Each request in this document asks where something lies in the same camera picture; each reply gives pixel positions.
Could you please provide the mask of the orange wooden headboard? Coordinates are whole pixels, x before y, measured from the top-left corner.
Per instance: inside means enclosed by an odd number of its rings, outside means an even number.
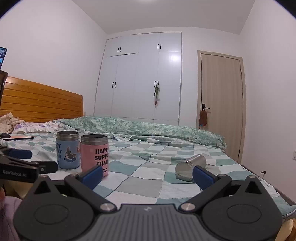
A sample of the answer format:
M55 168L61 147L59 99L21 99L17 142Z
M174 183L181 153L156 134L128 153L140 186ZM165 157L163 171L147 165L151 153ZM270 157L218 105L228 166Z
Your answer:
M8 77L1 99L1 116L7 113L35 123L78 118L84 115L83 96L29 80Z

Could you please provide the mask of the beige crumpled cloth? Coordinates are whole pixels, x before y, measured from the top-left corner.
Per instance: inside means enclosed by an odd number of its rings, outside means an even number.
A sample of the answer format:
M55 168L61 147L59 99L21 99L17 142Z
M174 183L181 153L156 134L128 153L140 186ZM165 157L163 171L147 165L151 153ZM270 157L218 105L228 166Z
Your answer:
M24 122L20 118L15 118L12 113L7 113L0 117L0 133L12 133L17 124Z

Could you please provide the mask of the green floral quilt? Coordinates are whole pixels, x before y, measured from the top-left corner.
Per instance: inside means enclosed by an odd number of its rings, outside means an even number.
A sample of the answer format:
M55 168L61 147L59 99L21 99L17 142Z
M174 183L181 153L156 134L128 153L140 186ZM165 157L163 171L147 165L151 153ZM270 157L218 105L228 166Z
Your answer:
M107 133L126 136L162 136L226 150L225 138L219 134L189 126L124 120L121 118L82 116L56 120L79 132Z

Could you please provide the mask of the blue steel cup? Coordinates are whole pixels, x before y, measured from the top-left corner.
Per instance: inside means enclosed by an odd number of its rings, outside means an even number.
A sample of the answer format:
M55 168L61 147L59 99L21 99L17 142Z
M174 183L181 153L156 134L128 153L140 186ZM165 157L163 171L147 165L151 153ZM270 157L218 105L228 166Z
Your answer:
M56 136L57 162L61 169L80 166L80 136L76 131L59 131Z

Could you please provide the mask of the smartphone on bed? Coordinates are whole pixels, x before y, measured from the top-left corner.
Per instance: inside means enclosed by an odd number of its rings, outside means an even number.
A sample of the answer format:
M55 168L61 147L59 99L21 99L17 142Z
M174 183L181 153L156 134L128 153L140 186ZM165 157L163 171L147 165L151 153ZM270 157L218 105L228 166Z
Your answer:
M16 140L31 140L34 139L33 136L11 136L9 138L3 138L5 141L16 141Z

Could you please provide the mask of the white wardrobe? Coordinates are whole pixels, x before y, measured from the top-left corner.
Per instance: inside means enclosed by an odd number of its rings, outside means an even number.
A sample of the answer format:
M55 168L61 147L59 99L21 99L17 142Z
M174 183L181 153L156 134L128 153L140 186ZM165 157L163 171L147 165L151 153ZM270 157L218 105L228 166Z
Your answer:
M182 34L125 35L106 42L94 104L95 116L179 124ZM154 82L159 102L154 105Z

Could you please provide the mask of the silver steel cup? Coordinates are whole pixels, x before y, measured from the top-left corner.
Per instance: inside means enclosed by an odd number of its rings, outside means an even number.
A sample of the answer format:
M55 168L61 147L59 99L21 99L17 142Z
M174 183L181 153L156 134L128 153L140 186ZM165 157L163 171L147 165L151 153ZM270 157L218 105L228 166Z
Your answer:
M195 166L206 167L206 158L203 155L195 155L185 161L179 162L175 167L175 176L183 181L193 180L193 168Z

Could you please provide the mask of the beige wooden door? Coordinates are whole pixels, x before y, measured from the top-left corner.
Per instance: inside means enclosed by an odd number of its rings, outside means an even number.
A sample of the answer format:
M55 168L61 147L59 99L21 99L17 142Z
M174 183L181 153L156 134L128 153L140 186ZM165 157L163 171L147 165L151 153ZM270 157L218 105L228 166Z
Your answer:
M222 135L226 155L241 163L246 127L246 84L241 57L198 51L198 107L206 104L205 130Z

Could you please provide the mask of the checkered green bed sheet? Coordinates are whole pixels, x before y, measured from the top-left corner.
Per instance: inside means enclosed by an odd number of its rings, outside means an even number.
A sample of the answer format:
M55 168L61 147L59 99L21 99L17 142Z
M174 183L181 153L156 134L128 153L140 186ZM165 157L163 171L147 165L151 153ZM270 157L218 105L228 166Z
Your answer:
M31 150L29 161L56 161L56 134L29 134L32 140L1 140L10 148ZM177 179L175 167L181 162L202 155L206 158L206 170L227 174L232 180L244 180L251 175L243 166L232 160L219 148L187 143L160 136L132 137L109 143L109 172L94 191L117 207L121 204L167 204L179 206L183 201L200 193L194 182ZM265 180L260 179L280 210L283 220L295 218L295 205L289 205Z

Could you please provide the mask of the pink steel cup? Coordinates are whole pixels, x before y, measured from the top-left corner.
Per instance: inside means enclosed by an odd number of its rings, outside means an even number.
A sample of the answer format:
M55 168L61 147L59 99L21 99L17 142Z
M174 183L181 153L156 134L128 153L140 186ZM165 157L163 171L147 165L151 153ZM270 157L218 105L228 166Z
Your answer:
M95 165L102 166L103 176L109 173L108 137L101 134L82 135L80 141L81 169L86 172Z

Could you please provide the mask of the purple patterned pillow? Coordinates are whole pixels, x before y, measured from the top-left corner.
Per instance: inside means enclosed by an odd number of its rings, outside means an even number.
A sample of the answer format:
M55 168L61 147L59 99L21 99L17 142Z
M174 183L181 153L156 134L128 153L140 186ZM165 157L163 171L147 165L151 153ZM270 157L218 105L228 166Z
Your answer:
M60 126L56 123L19 123L15 125L13 133L53 133L58 131Z

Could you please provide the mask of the green hanging ornament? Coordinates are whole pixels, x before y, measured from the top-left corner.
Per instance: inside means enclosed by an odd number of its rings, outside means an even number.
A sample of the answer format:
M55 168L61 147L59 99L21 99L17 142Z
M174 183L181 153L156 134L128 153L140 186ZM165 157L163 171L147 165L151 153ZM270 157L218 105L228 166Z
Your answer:
M154 82L154 105L158 105L159 102L159 81Z

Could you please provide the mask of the laptop screen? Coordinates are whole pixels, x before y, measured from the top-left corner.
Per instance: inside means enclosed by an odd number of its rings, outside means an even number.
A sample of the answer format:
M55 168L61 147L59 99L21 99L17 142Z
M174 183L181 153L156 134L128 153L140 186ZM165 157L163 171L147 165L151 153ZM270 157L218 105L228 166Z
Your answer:
M4 62L4 58L6 56L7 50L8 50L7 48L0 47L0 69L1 69L2 64Z

